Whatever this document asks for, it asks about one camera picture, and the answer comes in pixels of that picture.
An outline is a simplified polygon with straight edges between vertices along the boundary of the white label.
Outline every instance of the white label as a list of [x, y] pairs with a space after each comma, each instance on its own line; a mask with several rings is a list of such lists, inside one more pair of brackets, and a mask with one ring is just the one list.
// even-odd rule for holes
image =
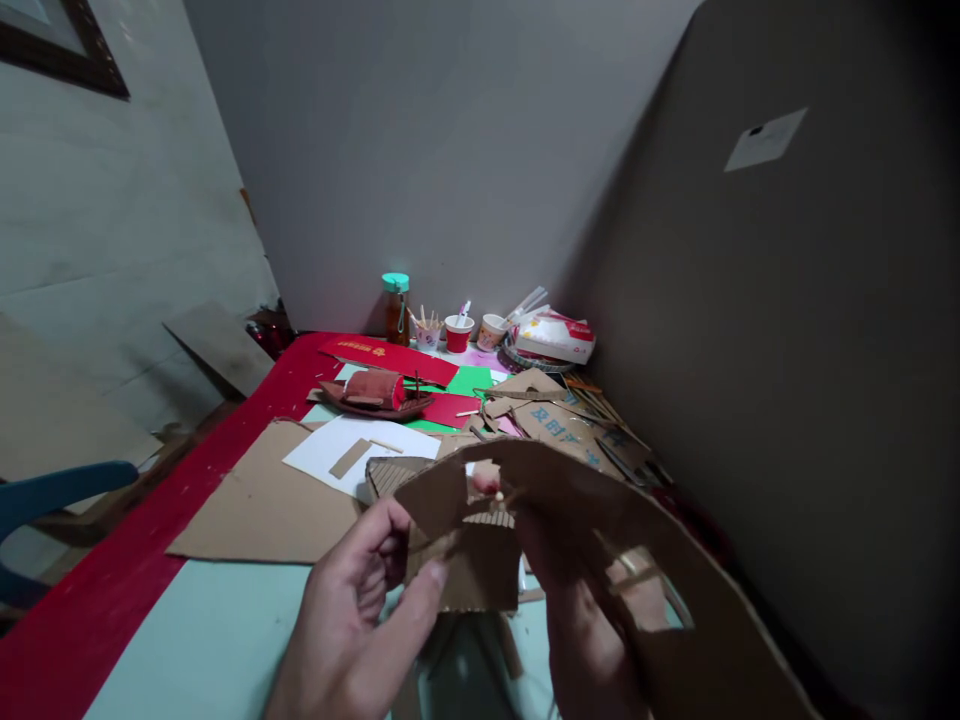
[[800, 121], [808, 108], [784, 115], [763, 125], [757, 125], [743, 131], [740, 139], [730, 153], [724, 172], [759, 165], [770, 160], [779, 160], [787, 151]]

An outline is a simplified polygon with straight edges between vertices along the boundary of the blue chair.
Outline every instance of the blue chair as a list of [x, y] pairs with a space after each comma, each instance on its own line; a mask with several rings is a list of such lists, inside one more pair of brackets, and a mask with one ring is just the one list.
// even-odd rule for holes
[[[14, 530], [54, 510], [93, 495], [126, 487], [137, 479], [128, 462], [105, 462], [61, 470], [32, 480], [0, 484], [0, 543]], [[50, 588], [0, 564], [0, 602], [28, 610]]]

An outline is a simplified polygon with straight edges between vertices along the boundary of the red tablecloth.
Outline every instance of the red tablecloth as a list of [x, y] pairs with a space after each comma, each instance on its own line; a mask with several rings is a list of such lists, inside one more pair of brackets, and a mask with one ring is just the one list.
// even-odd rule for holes
[[299, 338], [257, 391], [0, 640], [0, 715], [79, 720], [185, 560], [164, 554], [275, 417], [300, 419], [307, 392], [341, 363]]

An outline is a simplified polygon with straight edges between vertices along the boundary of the picture frame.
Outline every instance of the picture frame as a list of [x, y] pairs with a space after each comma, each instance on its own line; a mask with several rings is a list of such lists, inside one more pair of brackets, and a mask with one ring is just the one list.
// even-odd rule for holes
[[0, 0], [0, 60], [130, 97], [87, 0]]

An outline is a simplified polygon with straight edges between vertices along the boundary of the paper cup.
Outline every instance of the paper cup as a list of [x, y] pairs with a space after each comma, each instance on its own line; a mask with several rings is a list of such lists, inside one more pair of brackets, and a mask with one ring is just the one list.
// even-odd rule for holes
[[457, 327], [457, 318], [459, 315], [448, 315], [443, 324], [447, 326], [447, 352], [462, 353], [467, 351], [467, 341], [470, 340], [470, 333], [473, 332], [474, 322], [472, 318], [463, 319], [463, 327]]
[[440, 342], [441, 329], [442, 328], [437, 328], [436, 330], [428, 330], [418, 325], [417, 326], [417, 350], [424, 350], [427, 352], [436, 350], [437, 343]]
[[477, 336], [477, 347], [484, 352], [493, 352], [507, 334], [507, 327], [499, 315], [489, 313], [483, 316], [480, 323], [480, 334]]

